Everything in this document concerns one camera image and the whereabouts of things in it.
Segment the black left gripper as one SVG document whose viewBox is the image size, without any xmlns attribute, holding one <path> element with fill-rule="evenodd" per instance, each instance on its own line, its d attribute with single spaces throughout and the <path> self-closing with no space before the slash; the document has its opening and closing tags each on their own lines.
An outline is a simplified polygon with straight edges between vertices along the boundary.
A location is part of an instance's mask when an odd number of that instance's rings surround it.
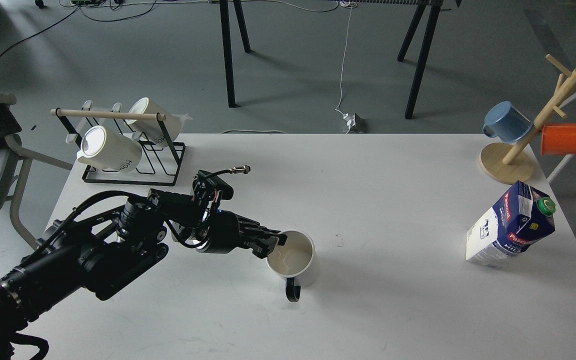
<svg viewBox="0 0 576 360">
<path fill-rule="evenodd" d="M 226 255 L 236 248 L 251 249 L 265 259 L 275 246 L 285 246 L 287 235 L 229 210 L 217 210 L 203 227 L 194 228 L 188 244 L 200 253 Z"/>
</svg>

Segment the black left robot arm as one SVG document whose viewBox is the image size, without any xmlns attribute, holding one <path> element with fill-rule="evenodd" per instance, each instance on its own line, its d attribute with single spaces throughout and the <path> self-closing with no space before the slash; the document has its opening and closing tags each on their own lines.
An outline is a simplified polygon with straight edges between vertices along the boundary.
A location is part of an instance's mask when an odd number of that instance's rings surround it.
<svg viewBox="0 0 576 360">
<path fill-rule="evenodd" d="M 220 176 L 249 171 L 247 165 L 200 170 L 192 194 L 154 188 L 147 196 L 102 191 L 66 219 L 54 221 L 36 240 L 35 251 L 0 278 L 0 360 L 12 358 L 14 344 L 35 346 L 33 358 L 45 358 L 48 342 L 22 330 L 78 289 L 110 299 L 167 255 L 167 233 L 202 253 L 224 255 L 242 248 L 265 259 L 283 246 L 287 235 L 281 231 L 219 208 L 234 193 Z"/>
</svg>

